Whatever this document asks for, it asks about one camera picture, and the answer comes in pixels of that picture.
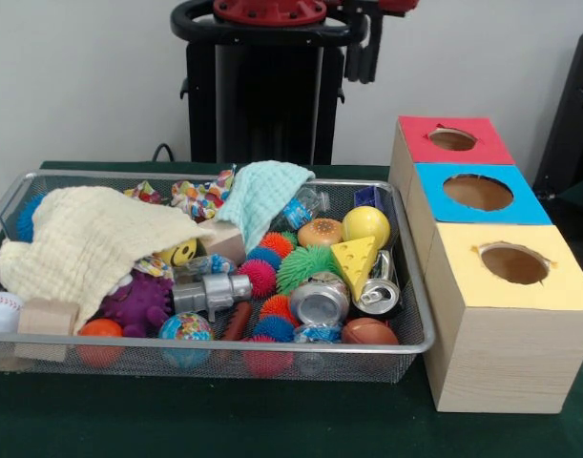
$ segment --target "green spiky ball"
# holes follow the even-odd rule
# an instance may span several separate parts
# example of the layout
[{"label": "green spiky ball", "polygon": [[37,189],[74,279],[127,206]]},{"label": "green spiky ball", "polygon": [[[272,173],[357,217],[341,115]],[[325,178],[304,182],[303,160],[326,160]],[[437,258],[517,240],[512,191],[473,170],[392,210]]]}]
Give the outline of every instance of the green spiky ball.
[{"label": "green spiky ball", "polygon": [[298,236],[295,233],[289,232],[289,231],[284,231],[284,232],[281,232],[281,235],[283,237],[285,237],[287,240],[289,240],[291,243],[293,243],[293,246],[295,248],[298,247]]},{"label": "green spiky ball", "polygon": [[298,247],[282,260],[276,276],[279,294],[288,295],[300,283],[317,272],[331,272],[340,275],[340,270],[328,246]]}]

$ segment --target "clear plastic bottle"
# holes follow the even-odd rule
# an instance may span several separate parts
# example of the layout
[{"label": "clear plastic bottle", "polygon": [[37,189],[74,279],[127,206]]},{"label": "clear plastic bottle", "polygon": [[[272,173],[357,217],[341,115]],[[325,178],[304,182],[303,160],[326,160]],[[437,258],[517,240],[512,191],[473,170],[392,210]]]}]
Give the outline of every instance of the clear plastic bottle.
[{"label": "clear plastic bottle", "polygon": [[297,231],[319,213],[329,210],[329,194],[311,187],[302,187],[274,219],[277,231]]}]

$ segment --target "light blue washcloth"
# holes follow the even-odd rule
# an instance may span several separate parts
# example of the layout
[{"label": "light blue washcloth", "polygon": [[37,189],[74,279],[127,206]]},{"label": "light blue washcloth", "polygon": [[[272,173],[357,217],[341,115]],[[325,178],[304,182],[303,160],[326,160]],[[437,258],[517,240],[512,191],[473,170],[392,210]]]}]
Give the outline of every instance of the light blue washcloth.
[{"label": "light blue washcloth", "polygon": [[314,173],[299,165],[276,160],[253,162],[236,175],[230,196],[219,208],[216,219],[236,224],[248,253],[309,178],[314,178]]}]

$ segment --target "purple spiky toy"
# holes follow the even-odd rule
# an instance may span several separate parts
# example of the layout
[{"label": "purple spiky toy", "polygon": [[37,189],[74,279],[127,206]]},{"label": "purple spiky toy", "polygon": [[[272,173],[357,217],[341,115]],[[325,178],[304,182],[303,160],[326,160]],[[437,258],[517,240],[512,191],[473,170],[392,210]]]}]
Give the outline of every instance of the purple spiky toy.
[{"label": "purple spiky toy", "polygon": [[133,270],[132,281],[105,297],[100,309],[123,327],[124,337],[147,337],[157,333],[172,315],[172,287],[171,280]]}]

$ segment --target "black cable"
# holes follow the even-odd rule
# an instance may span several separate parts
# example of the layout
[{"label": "black cable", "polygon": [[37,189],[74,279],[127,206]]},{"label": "black cable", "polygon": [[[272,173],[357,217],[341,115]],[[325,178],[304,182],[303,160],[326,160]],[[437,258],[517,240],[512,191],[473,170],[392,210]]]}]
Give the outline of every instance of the black cable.
[{"label": "black cable", "polygon": [[168,146],[167,143],[160,143],[159,145],[157,145],[156,151],[154,152],[154,156],[151,158],[152,162],[157,161],[157,158],[159,157],[159,152],[161,150],[166,150],[166,153],[168,153],[168,158],[170,159],[170,161],[175,162],[175,155],[173,153],[173,150],[170,149],[170,146]]}]

